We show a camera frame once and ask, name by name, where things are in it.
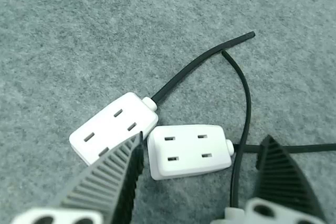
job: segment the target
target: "floor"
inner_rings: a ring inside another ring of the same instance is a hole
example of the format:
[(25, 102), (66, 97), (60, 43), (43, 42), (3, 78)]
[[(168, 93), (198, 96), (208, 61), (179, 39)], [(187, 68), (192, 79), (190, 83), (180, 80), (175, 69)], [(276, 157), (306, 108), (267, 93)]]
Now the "floor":
[[(229, 50), (252, 96), (249, 143), (336, 142), (336, 0), (0, 0), (0, 222), (49, 203), (85, 168), (71, 132), (122, 94), (153, 95), (207, 49)], [(159, 104), (159, 125), (245, 119), (239, 78), (221, 55)], [(336, 153), (293, 154), (336, 223)], [(243, 207), (256, 181), (244, 155)], [(132, 223), (210, 223), (228, 206), (231, 169), (155, 182), (139, 178)]]

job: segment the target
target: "white power strip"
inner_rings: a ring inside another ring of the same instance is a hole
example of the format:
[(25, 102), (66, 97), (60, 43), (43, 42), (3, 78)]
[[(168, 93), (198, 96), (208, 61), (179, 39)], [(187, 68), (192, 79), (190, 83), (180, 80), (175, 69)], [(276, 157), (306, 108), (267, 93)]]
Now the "white power strip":
[(69, 137), (75, 152), (91, 165), (108, 150), (142, 131), (145, 139), (158, 122), (156, 104), (134, 93), (119, 97)]
[(155, 180), (194, 176), (230, 167), (234, 147), (217, 125), (158, 126), (148, 137)]

